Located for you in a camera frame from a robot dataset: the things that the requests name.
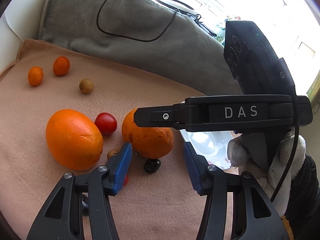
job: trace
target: large orange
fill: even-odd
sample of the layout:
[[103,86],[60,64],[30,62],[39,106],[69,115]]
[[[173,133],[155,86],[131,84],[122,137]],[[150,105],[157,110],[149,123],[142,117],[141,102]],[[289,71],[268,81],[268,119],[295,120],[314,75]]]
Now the large orange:
[[159,159],[173,147],[173,133],[170,128],[138,127],[133,121],[136,109],[129,112],[122,123],[122,138],[142,157]]
[[103,138],[99,129],[75,110],[54,113],[47,123],[45,137],[52,156],[69,169],[85,171],[100,159]]

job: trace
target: black sleeve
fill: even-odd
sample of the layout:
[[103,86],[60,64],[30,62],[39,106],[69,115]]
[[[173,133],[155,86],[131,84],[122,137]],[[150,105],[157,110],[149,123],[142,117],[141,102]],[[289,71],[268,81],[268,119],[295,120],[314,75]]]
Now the black sleeve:
[[284,214],[294,239],[317,239],[320,230],[320,189],[316,164],[306,155],[302,168],[292,180],[290,198]]

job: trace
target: red tomato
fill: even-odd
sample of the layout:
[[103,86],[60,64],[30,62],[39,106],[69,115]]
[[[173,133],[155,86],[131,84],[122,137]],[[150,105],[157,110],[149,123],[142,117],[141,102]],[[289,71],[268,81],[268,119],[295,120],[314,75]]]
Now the red tomato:
[[128,177],[128,175],[126,175],[124,178],[123,186],[127,185],[128,182],[129,182],[129,177]]
[[98,114],[94,124],[98,127],[102,135],[112,134],[117,129],[117,120],[109,113]]

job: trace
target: white glove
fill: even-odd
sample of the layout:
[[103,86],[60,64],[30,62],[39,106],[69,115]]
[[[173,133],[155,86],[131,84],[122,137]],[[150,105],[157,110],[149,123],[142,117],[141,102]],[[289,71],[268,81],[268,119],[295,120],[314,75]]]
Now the white glove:
[[[228,159],[231,161],[231,166],[239,167],[239,174],[241,174],[243,171],[251,172],[267,196],[271,198],[291,154],[293,138],[294,132],[289,132],[279,144],[276,156],[273,159],[268,173],[265,173],[251,160],[249,154],[241,145],[239,137],[234,138],[229,142]],[[283,216],[287,209],[290,196],[291,180],[295,178],[301,169],[305,156],[306,142],[304,138],[299,135],[298,146],[291,168],[276,198],[273,201],[273,204],[280,216]]]

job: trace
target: metal screw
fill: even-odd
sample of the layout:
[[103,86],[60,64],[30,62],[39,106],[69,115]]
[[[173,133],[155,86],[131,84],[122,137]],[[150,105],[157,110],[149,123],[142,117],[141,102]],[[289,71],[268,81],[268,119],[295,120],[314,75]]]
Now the metal screw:
[[209,166],[208,166],[208,170],[209,170],[209,171],[216,171],[216,170],[217,170],[217,167],[214,166],[214,165],[209,165]]
[[250,172],[245,171],[245,172],[243,173],[243,176],[244,176],[245,178],[247,178],[247,179],[250,179],[252,175],[251,175]]
[[165,120],[169,119],[169,114],[167,114],[167,113],[163,114],[163,119],[165,119]]
[[63,177],[64,177],[65,179],[70,179],[70,178],[72,177],[72,173],[71,173],[71,172],[67,172],[67,173],[65,173],[65,174],[63,175]]
[[106,171],[107,169],[108,169],[108,167],[106,165],[101,165],[98,168],[99,171]]

